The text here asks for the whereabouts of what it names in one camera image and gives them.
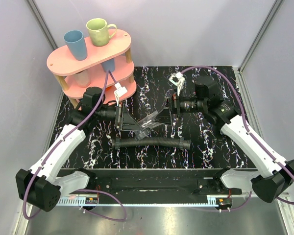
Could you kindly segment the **clear plastic canister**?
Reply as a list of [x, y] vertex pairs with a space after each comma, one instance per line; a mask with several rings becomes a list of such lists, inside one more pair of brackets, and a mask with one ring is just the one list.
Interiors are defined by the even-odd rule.
[[135, 140], [142, 140], [146, 136], [148, 136], [151, 133], [151, 130], [155, 127], [158, 127], [160, 125], [164, 125], [164, 123], [160, 122], [157, 118], [159, 112], [154, 111], [153, 113], [149, 114], [145, 118], [138, 121], [138, 125], [141, 128], [140, 130], [134, 131], [134, 139]]

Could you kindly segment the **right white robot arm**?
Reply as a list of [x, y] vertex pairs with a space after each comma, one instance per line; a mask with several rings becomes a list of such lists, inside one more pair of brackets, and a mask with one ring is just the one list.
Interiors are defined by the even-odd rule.
[[277, 199], [294, 181], [294, 160], [287, 161], [275, 152], [243, 119], [238, 108], [225, 101], [217, 83], [210, 77], [195, 82], [195, 95], [183, 97], [185, 82], [181, 73], [174, 73], [169, 81], [177, 87], [166, 105], [154, 117], [154, 122], [169, 125], [173, 117], [183, 113], [201, 112], [219, 131], [230, 137], [256, 166], [256, 171], [222, 170], [213, 181], [213, 190], [224, 194], [230, 188], [253, 191], [267, 203]]

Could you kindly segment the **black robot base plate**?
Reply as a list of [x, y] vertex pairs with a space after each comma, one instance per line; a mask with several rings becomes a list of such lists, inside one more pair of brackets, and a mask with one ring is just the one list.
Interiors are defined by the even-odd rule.
[[215, 177], [218, 169], [92, 169], [99, 189], [124, 205], [210, 204], [208, 196], [241, 195]]

